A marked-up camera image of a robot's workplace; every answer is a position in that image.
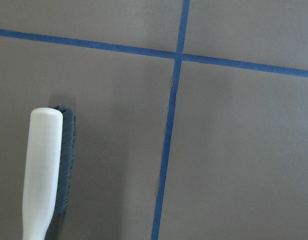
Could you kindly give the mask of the white brush with dark bristles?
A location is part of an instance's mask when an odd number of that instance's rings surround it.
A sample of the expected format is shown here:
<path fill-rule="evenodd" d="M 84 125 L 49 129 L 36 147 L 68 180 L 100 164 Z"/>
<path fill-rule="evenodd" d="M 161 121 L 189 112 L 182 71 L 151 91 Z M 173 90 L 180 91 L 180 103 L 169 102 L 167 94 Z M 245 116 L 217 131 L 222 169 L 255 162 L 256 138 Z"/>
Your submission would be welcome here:
<path fill-rule="evenodd" d="M 22 239 L 54 239 L 66 213 L 75 139 L 75 111 L 66 105 L 32 110 L 22 195 Z"/>

